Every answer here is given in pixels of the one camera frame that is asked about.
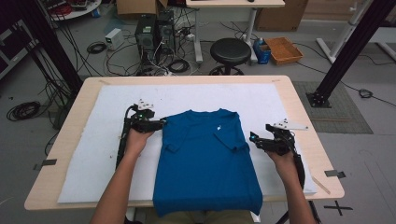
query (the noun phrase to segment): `desk leg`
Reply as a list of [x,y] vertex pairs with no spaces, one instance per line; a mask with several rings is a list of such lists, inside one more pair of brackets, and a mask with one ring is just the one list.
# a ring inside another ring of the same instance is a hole
[[256,54],[254,53],[253,47],[252,47],[251,42],[250,42],[251,33],[253,32],[254,20],[256,18],[256,13],[257,13],[257,8],[253,7],[251,9],[251,11],[250,11],[250,17],[248,19],[247,34],[244,35],[244,40],[250,46],[250,49],[251,49],[250,63],[256,63],[257,62]]
[[202,63],[204,61],[204,58],[202,57],[201,42],[199,39],[199,9],[195,10],[194,50],[195,50],[195,61],[197,63]]

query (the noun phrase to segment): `computer tower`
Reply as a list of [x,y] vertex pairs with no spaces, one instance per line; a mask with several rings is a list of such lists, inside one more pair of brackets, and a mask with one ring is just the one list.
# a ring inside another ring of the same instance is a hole
[[162,39],[163,53],[173,54],[176,52],[174,11],[166,10],[158,16],[158,26]]
[[134,32],[142,64],[157,64],[161,55],[161,37],[155,14],[143,14]]

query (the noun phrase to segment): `hand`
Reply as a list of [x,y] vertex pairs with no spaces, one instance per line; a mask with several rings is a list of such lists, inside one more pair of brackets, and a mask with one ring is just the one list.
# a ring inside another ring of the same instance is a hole
[[275,152],[265,151],[274,161],[277,173],[284,184],[291,184],[298,180],[297,169],[294,164],[293,153],[290,151],[283,156],[277,155]]
[[126,141],[125,156],[129,154],[138,156],[142,152],[143,148],[146,146],[148,138],[153,134],[154,132],[140,133],[135,129],[131,129],[128,133],[128,138]]

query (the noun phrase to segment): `wooden tabletop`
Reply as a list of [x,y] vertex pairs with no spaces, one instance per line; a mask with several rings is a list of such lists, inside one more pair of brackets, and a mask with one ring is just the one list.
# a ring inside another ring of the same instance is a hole
[[[81,133],[104,85],[169,85],[169,84],[214,84],[214,83],[273,83],[276,86],[289,120],[306,124],[308,131],[294,131],[304,153],[318,192],[306,196],[308,200],[339,199],[344,189],[336,176],[327,177],[324,171],[333,170],[332,164],[318,139],[312,123],[290,81],[286,76],[235,76],[235,77],[90,77],[85,80],[64,126],[59,132],[47,160],[57,160],[55,165],[43,166],[30,191],[27,210],[88,208],[96,203],[57,203],[69,162],[78,145]],[[285,201],[285,197],[265,197],[266,202]],[[130,202],[130,206],[151,206],[152,202]]]
[[191,1],[186,0],[188,7],[283,7],[283,0],[203,0]]

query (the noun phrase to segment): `background table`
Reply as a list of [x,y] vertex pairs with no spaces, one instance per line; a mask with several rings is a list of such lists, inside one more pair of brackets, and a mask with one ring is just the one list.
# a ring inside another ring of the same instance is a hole
[[[306,196],[308,200],[338,199],[344,190],[336,176],[327,177],[324,171],[332,165],[318,136],[306,115],[303,105],[291,81],[285,76],[241,76],[241,77],[94,77],[88,78],[78,94],[62,127],[48,160],[57,160],[55,165],[44,166],[25,202],[28,210],[65,209],[95,207],[96,203],[57,203],[61,193],[68,164],[78,145],[79,138],[91,114],[98,92],[104,85],[166,85],[166,84],[211,84],[211,83],[273,83],[281,101],[294,122],[306,124],[308,131],[294,131],[304,153],[309,169],[317,183],[318,193]],[[266,202],[285,201],[285,196],[265,197]],[[152,206],[151,201],[129,202],[130,206]]]
[[[254,2],[249,2],[248,0],[211,0],[211,1],[191,1],[186,0],[188,7],[197,8],[195,11],[195,38],[194,38],[194,49],[195,49],[195,61],[201,63],[203,61],[201,43],[199,38],[199,22],[201,21],[201,10],[207,8],[214,8],[215,10],[210,12],[215,14],[218,21],[240,21],[240,10],[236,8],[250,8],[250,13],[248,19],[247,34],[244,36],[245,42],[251,47],[250,37],[253,30],[254,20],[256,19],[256,12],[258,7],[283,7],[285,2],[283,0],[255,0]],[[251,50],[250,61],[252,63],[257,62],[256,54],[253,49]]]

